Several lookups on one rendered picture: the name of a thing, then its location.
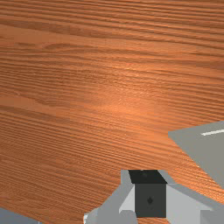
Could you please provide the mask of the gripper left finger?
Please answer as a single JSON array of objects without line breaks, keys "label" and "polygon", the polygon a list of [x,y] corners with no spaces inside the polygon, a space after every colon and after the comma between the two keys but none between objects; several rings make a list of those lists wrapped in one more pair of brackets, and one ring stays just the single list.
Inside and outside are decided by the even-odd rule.
[{"label": "gripper left finger", "polygon": [[146,179],[144,170],[121,170],[121,184],[101,206],[83,215],[83,224],[137,224],[135,185],[131,177],[138,174]]}]

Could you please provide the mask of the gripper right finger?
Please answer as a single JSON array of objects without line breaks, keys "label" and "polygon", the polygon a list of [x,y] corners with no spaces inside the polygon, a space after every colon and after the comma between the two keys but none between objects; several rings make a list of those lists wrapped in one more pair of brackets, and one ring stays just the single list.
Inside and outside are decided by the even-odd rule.
[{"label": "gripper right finger", "polygon": [[150,171],[150,216],[170,224],[224,224],[224,205],[183,185],[162,170]]}]

